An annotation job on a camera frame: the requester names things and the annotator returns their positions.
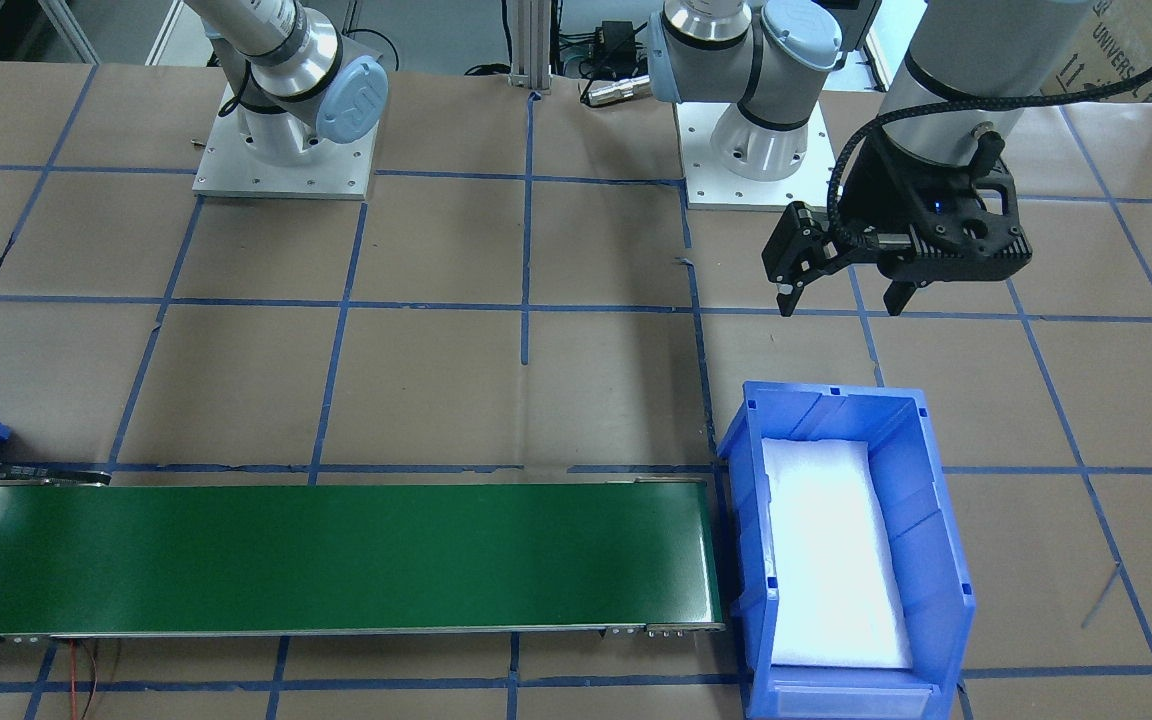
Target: white paper sheet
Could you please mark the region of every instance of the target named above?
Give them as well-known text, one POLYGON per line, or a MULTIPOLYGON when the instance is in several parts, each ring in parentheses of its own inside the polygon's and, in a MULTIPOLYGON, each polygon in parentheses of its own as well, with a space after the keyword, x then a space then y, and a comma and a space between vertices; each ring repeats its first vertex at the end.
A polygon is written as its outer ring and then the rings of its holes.
POLYGON ((864 442, 764 439, 780 611, 774 665, 911 666, 864 442))

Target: metal base plate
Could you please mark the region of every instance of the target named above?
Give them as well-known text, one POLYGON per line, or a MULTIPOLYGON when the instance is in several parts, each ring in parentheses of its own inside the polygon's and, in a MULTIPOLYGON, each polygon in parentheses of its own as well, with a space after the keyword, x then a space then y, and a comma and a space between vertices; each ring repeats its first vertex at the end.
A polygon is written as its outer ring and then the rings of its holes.
POLYGON ((737 176, 718 160, 708 145, 718 119, 728 103, 684 103, 677 105, 679 149, 687 177, 687 206, 695 210, 775 210, 790 200, 803 200, 823 209, 833 170, 833 146, 824 127, 820 106, 809 120, 808 152, 799 172, 782 181, 759 182, 737 176))
POLYGON ((217 118, 198 162, 194 191, 214 197, 302 197, 317 200, 365 200, 371 182, 376 129, 349 145, 324 141, 303 165, 262 160, 238 131, 238 113, 217 118))

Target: red wire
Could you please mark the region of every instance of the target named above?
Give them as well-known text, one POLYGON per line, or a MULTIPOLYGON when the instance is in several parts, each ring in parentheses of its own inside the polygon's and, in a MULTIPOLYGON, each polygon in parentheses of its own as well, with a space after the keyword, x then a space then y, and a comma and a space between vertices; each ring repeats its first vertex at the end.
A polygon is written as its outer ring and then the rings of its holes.
POLYGON ((74 641, 69 641, 69 718, 78 720, 78 669, 77 669, 77 646, 74 641))

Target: cardboard box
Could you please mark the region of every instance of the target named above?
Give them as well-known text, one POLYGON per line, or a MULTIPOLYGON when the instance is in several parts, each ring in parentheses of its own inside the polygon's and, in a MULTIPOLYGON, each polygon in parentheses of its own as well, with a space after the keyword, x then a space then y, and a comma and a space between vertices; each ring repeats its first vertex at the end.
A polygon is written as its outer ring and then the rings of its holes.
MULTIPOLYGON (((1061 94, 1137 76, 1152 65, 1152 0, 1097 0, 1044 94, 1061 94)), ((1117 103, 1152 103, 1152 82, 1117 103)))

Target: conveyor belt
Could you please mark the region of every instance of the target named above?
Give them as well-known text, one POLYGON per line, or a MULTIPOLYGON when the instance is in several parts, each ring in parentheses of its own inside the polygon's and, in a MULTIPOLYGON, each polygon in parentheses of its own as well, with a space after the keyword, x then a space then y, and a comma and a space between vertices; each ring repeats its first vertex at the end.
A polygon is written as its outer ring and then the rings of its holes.
POLYGON ((721 623, 699 483, 0 487, 0 638, 721 623))

